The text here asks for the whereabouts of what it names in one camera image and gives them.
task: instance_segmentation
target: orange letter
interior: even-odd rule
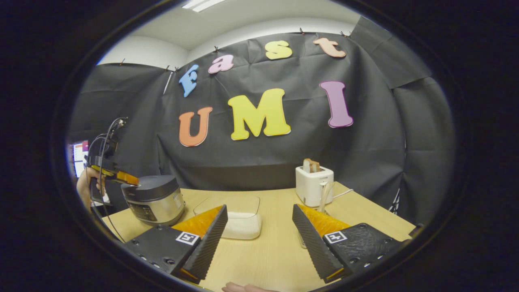
[[[314,42],[316,45],[320,45],[321,49],[328,55],[335,58],[342,58],[346,56],[346,52],[338,51],[334,46],[338,45],[337,42],[329,41],[327,38],[322,37],[320,39],[316,39]]]
[[[193,147],[202,144],[202,142],[207,137],[207,129],[209,126],[209,113],[212,111],[212,107],[206,107],[198,110],[198,115],[200,116],[200,127],[198,130],[198,134],[196,136],[191,136],[189,134],[191,118],[195,115],[195,113],[187,112],[179,116],[179,140],[182,145],[186,147]]]

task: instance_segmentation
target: purple letter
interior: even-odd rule
[[[343,95],[344,83],[324,81],[319,86],[326,91],[328,103],[330,104],[332,117],[328,121],[328,125],[332,128],[351,126],[353,118],[348,115],[348,109],[346,108],[346,101]]]

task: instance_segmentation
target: wooden table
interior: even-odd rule
[[[335,195],[349,190],[335,182]],[[292,222],[292,208],[302,204],[295,189],[271,191],[200,191],[181,189],[186,202],[185,220],[194,216],[193,209],[210,195],[222,197],[257,196],[260,198],[258,214],[263,225],[259,237],[253,240],[222,238],[214,254],[207,277],[200,286],[221,291],[225,283],[253,284],[282,292],[309,291],[324,286],[310,260],[308,251],[301,247],[297,229]],[[355,191],[339,196],[326,205],[334,218],[349,225],[367,223],[398,241],[411,238],[414,225],[378,206]],[[125,241],[142,234],[151,226],[138,220],[130,209],[110,216],[117,231]],[[107,218],[106,225],[112,229]]]

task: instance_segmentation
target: container lid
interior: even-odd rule
[[[221,205],[227,205],[227,217],[230,219],[246,219],[256,216],[260,207],[260,198],[256,196],[210,195],[193,209],[195,216]]]
[[[139,185],[123,183],[122,193],[126,199],[136,202],[155,201],[167,197],[179,188],[174,176],[139,177]]]

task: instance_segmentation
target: finger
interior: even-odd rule
[[[229,282],[225,284],[225,287],[229,289],[231,292],[245,292],[245,288],[233,282]]]
[[[245,292],[277,292],[277,291],[274,291],[274,290],[265,290],[263,288],[259,288],[258,286],[254,286],[254,285],[246,285],[244,287],[245,289]]]

